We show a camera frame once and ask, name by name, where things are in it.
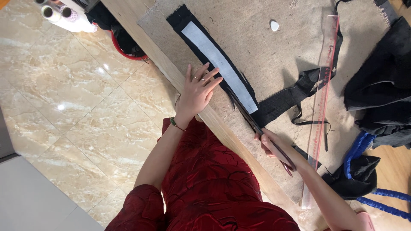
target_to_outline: red satin dress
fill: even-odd
[[[163,133],[169,125],[164,119]],[[157,188],[134,188],[106,231],[299,230],[284,210],[262,202],[248,165],[195,118],[178,144],[162,192],[165,213]]]

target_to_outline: scissors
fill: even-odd
[[[247,120],[247,122],[251,125],[251,127],[254,129],[256,133],[260,135],[260,137],[264,134],[263,130],[260,128],[260,126],[256,123],[256,121],[251,117],[250,113],[245,109],[244,105],[240,102],[240,100],[237,98],[237,96],[234,94],[233,90],[229,88],[229,91],[231,93],[231,99],[234,101],[234,103],[237,105],[237,108],[240,110],[241,114],[244,116],[244,118]],[[284,158],[290,163],[291,166],[288,164],[284,163],[280,159],[278,159],[285,171],[292,177],[293,175],[291,174],[290,170],[292,172],[297,171],[297,167],[295,164],[291,161],[291,159],[285,154],[285,152],[274,142],[272,144],[278,149],[278,151],[284,156]]]

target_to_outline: transparent plastic ruler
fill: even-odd
[[[334,60],[335,43],[337,42],[339,16],[328,15],[323,21],[323,49],[320,54],[320,75],[317,82],[317,92],[315,93],[313,121],[321,121],[321,123],[313,123],[308,143],[308,162],[317,169],[318,158],[320,155],[321,138],[324,129],[324,118],[326,115],[326,105],[328,97],[328,82],[331,78],[332,62]],[[307,186],[304,184],[302,193],[301,208],[310,209],[313,198]]]

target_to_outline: blue fabric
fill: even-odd
[[[368,145],[375,139],[375,135],[371,135],[365,131],[361,131],[354,141],[351,149],[344,158],[344,175],[347,179],[352,179],[350,174],[351,160],[359,158]]]
[[[407,195],[402,192],[392,191],[388,189],[377,189],[377,191],[373,192],[373,194],[381,195],[381,196],[390,196],[395,197],[404,201],[411,202],[411,196]]]
[[[381,211],[390,213],[392,215],[396,215],[396,216],[402,217],[404,219],[408,219],[411,222],[411,214],[410,213],[401,211],[401,210],[396,209],[394,207],[386,206],[384,204],[381,204],[380,202],[376,202],[376,201],[373,201],[371,199],[368,199],[368,198],[365,198],[365,197],[362,197],[362,196],[358,197],[357,201],[359,201],[363,204],[366,204],[368,206],[377,208]]]

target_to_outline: woman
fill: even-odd
[[[191,79],[188,65],[177,114],[174,119],[164,119],[162,137],[106,231],[299,230],[284,210],[262,202],[259,184],[247,164],[194,118],[222,81],[222,77],[211,81],[218,68],[204,75],[208,66]],[[271,140],[290,157],[331,230],[362,230],[355,212],[308,162],[276,134],[263,131],[261,147],[265,153],[287,163]],[[165,214],[160,192],[167,207]]]

